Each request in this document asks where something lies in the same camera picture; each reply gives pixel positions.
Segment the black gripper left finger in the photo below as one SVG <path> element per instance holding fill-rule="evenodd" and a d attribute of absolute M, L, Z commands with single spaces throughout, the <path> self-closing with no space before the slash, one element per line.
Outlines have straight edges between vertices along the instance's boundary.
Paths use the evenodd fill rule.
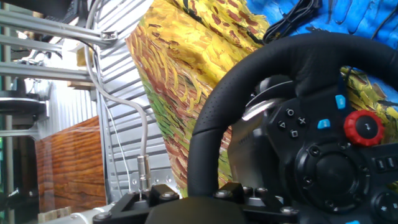
<path fill-rule="evenodd" d="M 154 207 L 179 199 L 179 194 L 168 185 L 153 185 L 122 196 L 109 211 L 95 215 L 93 224 L 144 224 Z"/>

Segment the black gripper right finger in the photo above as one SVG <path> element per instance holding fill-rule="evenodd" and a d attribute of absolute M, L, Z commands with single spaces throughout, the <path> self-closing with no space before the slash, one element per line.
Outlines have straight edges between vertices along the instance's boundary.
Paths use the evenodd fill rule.
<path fill-rule="evenodd" d="M 228 182 L 213 198 L 237 205 L 251 223 L 299 223 L 299 211 L 271 195 L 264 187 L 252 188 L 238 182 Z"/>

